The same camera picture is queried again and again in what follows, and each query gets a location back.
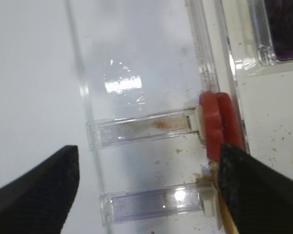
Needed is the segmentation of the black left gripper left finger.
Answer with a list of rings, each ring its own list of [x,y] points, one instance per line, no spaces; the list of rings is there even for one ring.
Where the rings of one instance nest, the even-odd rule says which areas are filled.
[[[0,188],[0,234],[59,234],[80,183],[78,147],[66,145]]]

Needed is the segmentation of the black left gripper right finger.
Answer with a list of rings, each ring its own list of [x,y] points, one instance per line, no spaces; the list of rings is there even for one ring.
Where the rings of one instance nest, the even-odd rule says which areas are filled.
[[[293,180],[222,144],[218,184],[240,234],[293,234]]]

